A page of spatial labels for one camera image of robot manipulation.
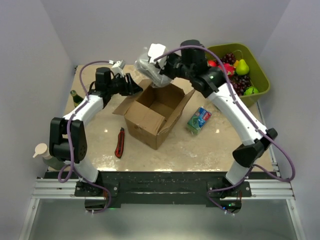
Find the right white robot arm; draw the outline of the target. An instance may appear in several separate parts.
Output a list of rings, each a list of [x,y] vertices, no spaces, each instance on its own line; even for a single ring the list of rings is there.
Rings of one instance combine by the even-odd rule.
[[[263,125],[249,111],[234,90],[223,63],[220,61],[218,66],[208,63],[210,53],[198,40],[192,39],[182,42],[174,50],[167,50],[162,44],[152,44],[147,55],[148,62],[155,68],[152,80],[156,86],[163,87],[175,78],[188,80],[222,112],[240,137],[241,145],[233,151],[234,161],[220,187],[227,196],[233,197],[278,133]]]

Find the purple white wavy packet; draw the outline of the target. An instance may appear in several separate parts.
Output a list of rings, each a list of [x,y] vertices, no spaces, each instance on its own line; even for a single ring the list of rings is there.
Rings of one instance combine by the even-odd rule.
[[[147,53],[141,54],[134,63],[136,70],[151,80],[154,88],[164,88],[172,83],[172,79],[160,74],[160,70],[154,64],[149,63]]]

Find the brown cardboard express box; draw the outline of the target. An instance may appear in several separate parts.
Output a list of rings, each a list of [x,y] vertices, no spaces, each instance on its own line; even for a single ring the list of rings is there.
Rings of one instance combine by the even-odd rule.
[[[132,137],[157,150],[180,119],[195,90],[185,93],[172,83],[152,87],[149,79],[141,80],[138,85],[142,92],[126,97],[113,114],[124,116]]]

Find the red black utility knife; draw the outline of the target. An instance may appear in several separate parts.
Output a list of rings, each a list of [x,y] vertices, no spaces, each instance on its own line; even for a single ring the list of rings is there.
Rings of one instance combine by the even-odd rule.
[[[114,151],[115,156],[120,159],[124,152],[125,129],[122,127],[117,136],[117,145]]]

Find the green blue tissue pack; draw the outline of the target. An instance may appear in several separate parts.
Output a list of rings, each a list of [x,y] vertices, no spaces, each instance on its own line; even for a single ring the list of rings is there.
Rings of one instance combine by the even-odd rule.
[[[187,128],[192,135],[197,135],[211,118],[212,113],[199,107],[187,122]]]

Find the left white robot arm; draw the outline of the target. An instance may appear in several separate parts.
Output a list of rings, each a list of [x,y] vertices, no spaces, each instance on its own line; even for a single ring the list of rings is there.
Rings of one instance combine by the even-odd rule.
[[[49,153],[69,167],[66,177],[58,173],[60,183],[67,182],[72,173],[87,180],[86,191],[99,196],[104,184],[97,180],[99,171],[86,157],[88,144],[85,127],[92,118],[103,110],[112,96],[134,96],[141,93],[140,87],[129,73],[115,73],[108,67],[99,67],[95,80],[90,84],[86,97],[70,113],[63,117],[54,117],[50,122]]]

